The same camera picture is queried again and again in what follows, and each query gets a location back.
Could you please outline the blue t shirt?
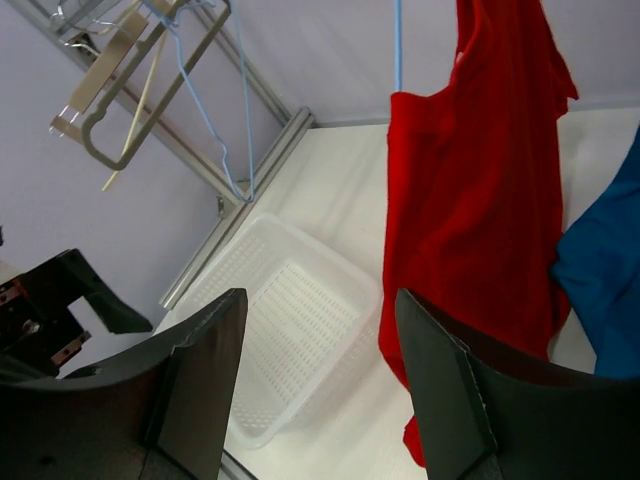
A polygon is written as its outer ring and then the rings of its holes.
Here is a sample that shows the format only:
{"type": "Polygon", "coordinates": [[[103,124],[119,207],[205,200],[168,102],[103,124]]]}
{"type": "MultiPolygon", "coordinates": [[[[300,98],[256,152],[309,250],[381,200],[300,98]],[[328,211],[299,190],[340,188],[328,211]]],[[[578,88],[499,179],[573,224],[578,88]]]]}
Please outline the blue t shirt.
{"type": "Polygon", "coordinates": [[[554,278],[596,355],[594,373],[639,376],[639,138],[557,246],[554,278]]]}

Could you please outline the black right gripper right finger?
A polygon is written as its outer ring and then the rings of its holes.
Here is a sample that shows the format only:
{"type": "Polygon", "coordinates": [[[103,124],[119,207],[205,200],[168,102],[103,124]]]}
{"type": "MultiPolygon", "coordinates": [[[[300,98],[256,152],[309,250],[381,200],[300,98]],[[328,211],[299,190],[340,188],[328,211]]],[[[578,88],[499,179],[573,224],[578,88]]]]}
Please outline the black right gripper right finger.
{"type": "Polygon", "coordinates": [[[539,360],[406,289],[395,309],[429,478],[638,478],[638,380],[539,360]]]}

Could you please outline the red t shirt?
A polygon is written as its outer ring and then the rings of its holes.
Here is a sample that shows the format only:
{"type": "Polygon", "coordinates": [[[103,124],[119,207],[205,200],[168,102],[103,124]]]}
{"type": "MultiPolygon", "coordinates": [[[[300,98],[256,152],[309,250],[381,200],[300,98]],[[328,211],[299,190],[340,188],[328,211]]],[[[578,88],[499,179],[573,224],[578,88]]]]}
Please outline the red t shirt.
{"type": "Polygon", "coordinates": [[[460,1],[448,84],[390,99],[378,345],[407,383],[395,299],[546,359],[569,303],[551,278],[562,234],[557,122],[578,95],[538,1],[460,1]]]}

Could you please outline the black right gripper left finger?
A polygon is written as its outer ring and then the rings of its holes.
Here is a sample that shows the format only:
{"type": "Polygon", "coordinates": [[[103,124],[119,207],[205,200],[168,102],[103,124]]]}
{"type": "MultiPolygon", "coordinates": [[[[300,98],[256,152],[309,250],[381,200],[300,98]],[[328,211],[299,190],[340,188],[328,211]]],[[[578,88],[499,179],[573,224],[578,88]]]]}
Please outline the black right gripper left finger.
{"type": "Polygon", "coordinates": [[[64,378],[1,386],[5,479],[214,479],[248,314],[245,290],[64,378]]]}

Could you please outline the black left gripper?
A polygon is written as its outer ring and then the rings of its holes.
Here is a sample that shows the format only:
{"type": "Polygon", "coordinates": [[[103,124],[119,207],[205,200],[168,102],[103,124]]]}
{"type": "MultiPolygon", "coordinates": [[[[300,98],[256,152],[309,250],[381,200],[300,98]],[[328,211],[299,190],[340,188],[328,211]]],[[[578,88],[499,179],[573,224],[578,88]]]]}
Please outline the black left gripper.
{"type": "Polygon", "coordinates": [[[123,302],[78,249],[66,250],[1,284],[1,378],[57,377],[91,334],[69,305],[84,298],[113,334],[151,323],[123,302]]]}

